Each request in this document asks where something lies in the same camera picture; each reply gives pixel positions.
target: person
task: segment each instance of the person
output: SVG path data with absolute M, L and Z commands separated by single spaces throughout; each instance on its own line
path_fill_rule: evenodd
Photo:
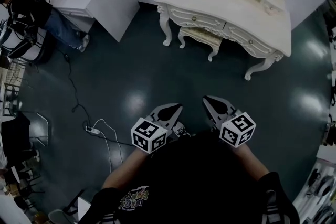
M 47 30 L 65 45 L 84 52 L 89 44 L 90 36 L 85 34 L 80 39 L 70 21 L 45 0 L 1 0 L 1 3 L 13 13 L 32 17 L 38 27 Z
M 136 148 L 113 171 L 79 224 L 299 223 L 298 213 L 246 144 L 230 148 L 219 133 L 179 137 L 153 154 Z

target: electronic device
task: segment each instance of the electronic device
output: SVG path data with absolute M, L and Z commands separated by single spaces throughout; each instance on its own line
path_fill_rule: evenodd
M 181 104 L 165 104 L 140 118 L 131 130 L 132 144 L 147 153 L 164 146 L 182 110 Z
M 239 147 L 252 138 L 256 123 L 246 113 L 219 97 L 204 96 L 203 104 L 214 128 L 220 130 L 219 138 L 233 147 Z

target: black shirt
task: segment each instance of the black shirt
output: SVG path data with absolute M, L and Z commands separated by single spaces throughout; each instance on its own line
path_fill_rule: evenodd
M 262 223 L 265 193 L 275 190 L 279 211 L 299 223 L 277 173 L 258 182 L 218 136 L 183 138 L 154 153 L 125 192 L 97 193 L 79 224 Z
M 52 5 L 45 0 L 11 0 L 8 5 L 13 13 L 19 13 L 34 18 L 35 24 L 44 27 L 49 19 Z

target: stool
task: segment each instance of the stool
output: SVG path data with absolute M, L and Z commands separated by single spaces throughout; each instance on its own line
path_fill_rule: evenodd
M 208 56 L 209 62 L 212 62 L 212 57 L 215 56 L 218 51 L 220 44 L 222 43 L 223 38 L 218 37 L 203 28 L 198 27 L 181 27 L 180 32 L 178 34 L 178 39 L 181 42 L 180 48 L 183 49 L 185 47 L 184 37 L 191 37 L 199 42 L 208 44 L 212 48 L 212 52 Z

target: teal floor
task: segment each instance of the teal floor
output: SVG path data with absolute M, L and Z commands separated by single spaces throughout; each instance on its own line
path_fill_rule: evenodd
M 292 32 L 290 58 L 253 74 L 251 81 L 244 80 L 244 74 L 260 60 L 241 46 L 223 40 L 210 63 L 209 46 L 186 38 L 186 47 L 180 49 L 179 29 L 172 22 L 171 26 L 174 38 L 165 47 L 158 13 L 142 7 L 119 44 L 95 23 L 84 54 L 60 46 L 71 57 L 71 77 L 91 121 L 105 119 L 120 142 L 131 143 L 130 129 L 139 117 L 158 105 L 180 102 L 180 120 L 189 132 L 197 133 L 208 126 L 202 96 L 228 99 L 257 123 L 248 145 L 269 170 L 279 173 L 294 200 L 316 160 L 330 104 L 330 50 L 321 15 L 313 13 Z M 38 209 L 45 212 L 67 205 L 83 188 L 91 199 L 109 174 L 104 140 L 82 129 L 82 110 L 71 112 L 76 103 L 68 71 L 55 51 L 39 66 L 39 73 L 34 67 L 27 69 L 25 79 L 33 89 L 23 87 L 20 92 L 24 110 L 40 112 L 52 122 L 49 145 L 40 148 L 40 187 L 46 193 L 35 196 Z M 40 119 L 29 117 L 33 127 L 41 126 Z M 103 124 L 98 127 L 114 140 L 111 130 Z M 109 144 L 115 169 L 120 165 L 119 148 Z M 132 149 L 122 145 L 124 159 Z

